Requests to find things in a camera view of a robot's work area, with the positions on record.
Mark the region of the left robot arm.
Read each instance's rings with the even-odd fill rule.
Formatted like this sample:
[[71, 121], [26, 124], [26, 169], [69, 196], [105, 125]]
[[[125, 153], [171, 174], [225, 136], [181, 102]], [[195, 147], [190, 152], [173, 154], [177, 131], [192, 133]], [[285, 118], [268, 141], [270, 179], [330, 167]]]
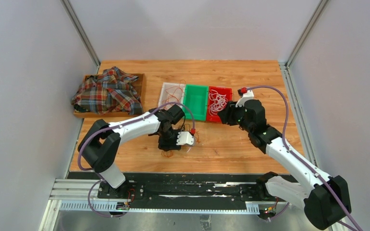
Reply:
[[122, 199], [128, 194], [128, 185], [126, 177], [114, 163], [119, 147], [144, 135], [157, 135], [158, 148], [165, 152], [193, 146], [195, 139], [191, 132], [173, 128], [184, 116], [182, 108], [173, 105], [167, 110], [155, 108], [121, 122], [97, 120], [78, 146], [78, 160], [84, 159], [91, 170], [108, 183], [110, 193]]

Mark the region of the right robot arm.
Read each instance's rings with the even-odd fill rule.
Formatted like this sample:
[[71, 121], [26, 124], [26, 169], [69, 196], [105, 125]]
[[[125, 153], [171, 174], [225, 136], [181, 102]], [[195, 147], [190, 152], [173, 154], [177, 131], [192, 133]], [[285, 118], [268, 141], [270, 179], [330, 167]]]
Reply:
[[279, 162], [296, 179], [290, 182], [274, 172], [264, 174], [256, 181], [256, 194], [261, 200], [278, 197], [302, 209], [310, 223], [320, 230], [351, 213], [346, 180], [330, 176], [297, 154], [282, 133], [267, 123], [259, 100], [247, 100], [243, 106], [229, 101], [218, 116], [223, 124], [237, 125], [246, 131], [253, 146]]

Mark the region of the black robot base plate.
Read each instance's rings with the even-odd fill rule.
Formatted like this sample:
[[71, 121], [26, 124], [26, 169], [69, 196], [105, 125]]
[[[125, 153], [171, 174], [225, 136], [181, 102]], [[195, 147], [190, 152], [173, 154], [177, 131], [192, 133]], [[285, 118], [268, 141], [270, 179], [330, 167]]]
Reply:
[[92, 205], [109, 200], [111, 210], [215, 211], [275, 214], [291, 208], [284, 200], [262, 197], [260, 174], [125, 173], [126, 182], [111, 188], [93, 172], [71, 172], [68, 180], [89, 180]]

